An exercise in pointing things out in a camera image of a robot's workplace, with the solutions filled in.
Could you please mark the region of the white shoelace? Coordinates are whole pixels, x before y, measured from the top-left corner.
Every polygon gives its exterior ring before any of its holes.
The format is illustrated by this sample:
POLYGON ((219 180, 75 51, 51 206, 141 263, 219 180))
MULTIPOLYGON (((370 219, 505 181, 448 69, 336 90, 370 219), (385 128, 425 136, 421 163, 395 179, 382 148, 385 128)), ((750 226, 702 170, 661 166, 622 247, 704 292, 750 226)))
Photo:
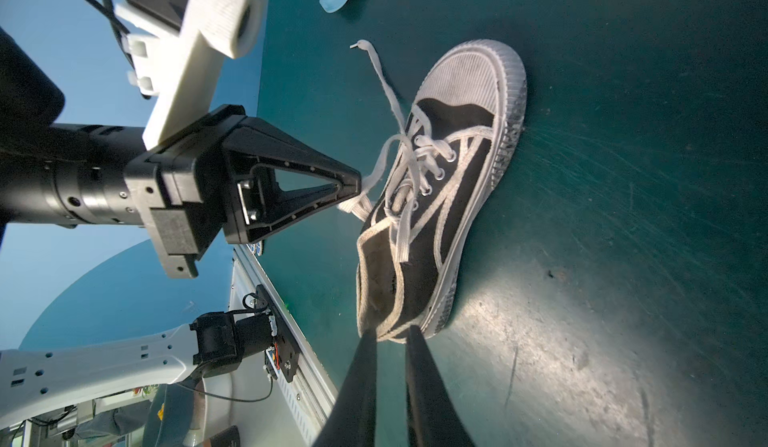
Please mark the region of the white shoelace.
POLYGON ((339 204, 338 209, 351 213, 364 220, 372 212, 373 205, 368 193, 381 180, 387 166, 390 147, 398 146, 393 170, 388 177, 388 184, 383 191, 384 213, 392 222, 395 232, 390 235, 394 260, 404 263, 409 260, 411 243, 411 218, 417 206, 417 196, 427 190, 424 170, 433 173, 437 171, 436 155, 447 159, 456 158, 456 153, 447 142, 433 140, 430 137, 418 136, 411 138, 406 132, 406 122, 399 100, 386 80, 378 53, 373 44, 360 39, 350 46, 365 51, 371 61, 374 71, 381 83, 390 109, 398 124, 398 133, 389 137, 381 148, 375 166, 371 173, 361 181, 360 193, 339 204))

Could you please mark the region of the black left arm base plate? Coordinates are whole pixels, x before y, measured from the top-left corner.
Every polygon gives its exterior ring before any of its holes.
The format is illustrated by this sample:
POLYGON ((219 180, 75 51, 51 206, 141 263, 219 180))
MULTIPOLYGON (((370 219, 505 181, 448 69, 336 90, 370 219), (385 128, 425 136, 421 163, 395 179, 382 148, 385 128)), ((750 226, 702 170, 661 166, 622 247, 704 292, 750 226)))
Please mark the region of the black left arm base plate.
POLYGON ((244 303, 251 308, 250 316, 237 322, 244 338, 244 356, 271 347, 275 370, 282 373, 287 383, 292 383, 298 372, 301 349, 286 317, 263 284, 247 294, 244 303))

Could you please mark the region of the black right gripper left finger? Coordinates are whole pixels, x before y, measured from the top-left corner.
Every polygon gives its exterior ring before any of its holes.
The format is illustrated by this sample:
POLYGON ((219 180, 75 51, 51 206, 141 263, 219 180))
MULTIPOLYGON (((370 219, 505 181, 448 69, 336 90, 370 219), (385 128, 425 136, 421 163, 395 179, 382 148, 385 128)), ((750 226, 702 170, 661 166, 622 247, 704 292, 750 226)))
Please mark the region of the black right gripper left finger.
POLYGON ((377 342, 366 330, 357 346, 331 414, 314 446, 374 446, 377 397, 377 342))

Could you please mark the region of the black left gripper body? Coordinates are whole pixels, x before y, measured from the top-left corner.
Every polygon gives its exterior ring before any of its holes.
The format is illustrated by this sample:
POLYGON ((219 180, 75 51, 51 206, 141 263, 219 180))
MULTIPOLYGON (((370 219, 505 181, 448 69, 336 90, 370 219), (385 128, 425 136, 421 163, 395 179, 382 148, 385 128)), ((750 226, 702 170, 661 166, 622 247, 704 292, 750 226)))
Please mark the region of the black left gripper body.
POLYGON ((171 278, 197 277, 196 262, 222 229, 223 191, 231 183, 222 144, 244 118, 242 106, 222 105, 124 169, 132 202, 171 278))

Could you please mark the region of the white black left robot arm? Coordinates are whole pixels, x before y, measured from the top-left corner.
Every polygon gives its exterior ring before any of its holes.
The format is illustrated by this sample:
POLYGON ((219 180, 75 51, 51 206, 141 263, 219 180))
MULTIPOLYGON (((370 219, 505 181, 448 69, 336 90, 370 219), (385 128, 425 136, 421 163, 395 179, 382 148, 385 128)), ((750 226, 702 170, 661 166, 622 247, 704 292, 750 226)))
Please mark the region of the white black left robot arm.
MULTIPOLYGON (((223 105, 154 148, 138 127, 61 124, 61 90, 9 35, 1 39, 3 224, 136 225, 168 276, 194 278, 219 233, 261 241, 360 193, 360 173, 223 105)), ((63 420, 83 402, 236 370, 278 339, 271 309, 199 316, 102 347, 1 354, 1 423, 63 420)))

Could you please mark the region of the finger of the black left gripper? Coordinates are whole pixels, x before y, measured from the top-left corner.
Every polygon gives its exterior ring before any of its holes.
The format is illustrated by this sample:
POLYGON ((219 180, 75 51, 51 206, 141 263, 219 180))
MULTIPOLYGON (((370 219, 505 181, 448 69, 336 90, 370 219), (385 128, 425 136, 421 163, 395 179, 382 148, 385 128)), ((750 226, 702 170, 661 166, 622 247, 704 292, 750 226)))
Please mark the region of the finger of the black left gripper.
POLYGON ((356 169, 256 117, 244 118, 222 148, 244 207, 320 207, 361 193, 356 169))
POLYGON ((226 241, 256 243, 357 195, 358 172, 254 170, 226 193, 226 241))

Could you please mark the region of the black white canvas sneaker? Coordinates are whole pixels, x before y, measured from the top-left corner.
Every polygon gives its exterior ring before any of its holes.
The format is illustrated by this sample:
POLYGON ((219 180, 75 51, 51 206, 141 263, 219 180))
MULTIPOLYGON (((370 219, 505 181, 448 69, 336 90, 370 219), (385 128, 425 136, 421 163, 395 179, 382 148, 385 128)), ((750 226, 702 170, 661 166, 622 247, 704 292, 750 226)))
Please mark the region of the black white canvas sneaker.
POLYGON ((427 190, 411 218, 409 260, 394 260, 383 191, 398 146, 389 150, 379 183, 368 193, 373 209, 356 241, 357 327, 374 329, 378 341, 402 343, 418 327, 432 337, 447 324, 469 230, 514 155, 527 103, 527 76, 507 44, 477 39, 446 52, 429 70, 408 110, 411 138, 445 141, 453 160, 435 156, 437 171, 424 170, 427 190))

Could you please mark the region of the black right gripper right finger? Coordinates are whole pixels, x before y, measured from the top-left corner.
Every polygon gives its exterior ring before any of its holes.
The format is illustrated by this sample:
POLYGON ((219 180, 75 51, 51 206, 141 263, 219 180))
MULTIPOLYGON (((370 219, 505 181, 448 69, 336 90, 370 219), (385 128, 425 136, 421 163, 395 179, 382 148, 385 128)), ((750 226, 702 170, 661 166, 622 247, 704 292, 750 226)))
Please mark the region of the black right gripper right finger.
POLYGON ((405 379, 410 446, 474 446, 416 326, 406 330, 405 379))

